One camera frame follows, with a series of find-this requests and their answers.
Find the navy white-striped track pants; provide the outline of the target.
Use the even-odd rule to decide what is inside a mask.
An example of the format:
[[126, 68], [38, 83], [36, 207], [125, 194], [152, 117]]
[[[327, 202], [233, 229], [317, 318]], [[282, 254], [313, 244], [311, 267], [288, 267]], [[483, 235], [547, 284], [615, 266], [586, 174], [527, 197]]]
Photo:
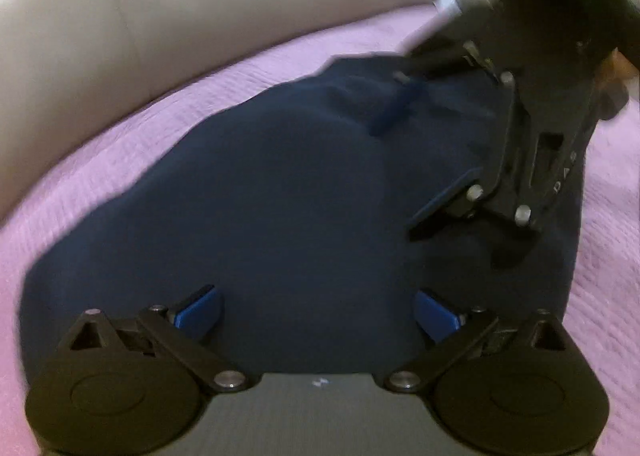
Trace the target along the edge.
[[93, 210], [25, 278], [27, 379], [85, 310], [128, 317], [212, 284], [224, 317], [210, 345], [251, 374], [385, 374], [424, 347], [423, 287], [509, 320], [566, 309], [582, 217], [575, 172], [528, 257], [497, 271], [487, 232], [408, 242], [408, 221], [480, 166], [494, 125], [482, 74], [401, 98], [397, 55], [340, 57], [193, 128], [129, 190]]

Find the pink quilted bedspread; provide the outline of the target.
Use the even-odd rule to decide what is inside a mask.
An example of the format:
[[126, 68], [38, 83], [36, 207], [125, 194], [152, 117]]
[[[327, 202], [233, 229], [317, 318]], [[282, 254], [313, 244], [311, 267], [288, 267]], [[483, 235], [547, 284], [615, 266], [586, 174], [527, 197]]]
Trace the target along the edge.
[[[198, 80], [98, 135], [52, 169], [1, 231], [1, 450], [33, 455], [24, 416], [16, 307], [26, 270], [85, 213], [131, 183], [202, 119], [274, 84], [312, 74], [335, 55], [397, 51], [442, 17], [403, 8], [310, 36]], [[582, 232], [564, 324], [611, 403], [597, 451], [639, 450], [639, 107], [600, 124], [585, 170]]]

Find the beige leather headboard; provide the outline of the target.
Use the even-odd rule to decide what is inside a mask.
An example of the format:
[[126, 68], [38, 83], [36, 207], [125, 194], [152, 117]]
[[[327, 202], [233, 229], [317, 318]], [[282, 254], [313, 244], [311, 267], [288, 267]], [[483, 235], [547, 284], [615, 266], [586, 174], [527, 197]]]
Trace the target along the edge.
[[248, 54], [435, 0], [1, 0], [1, 210], [123, 116]]

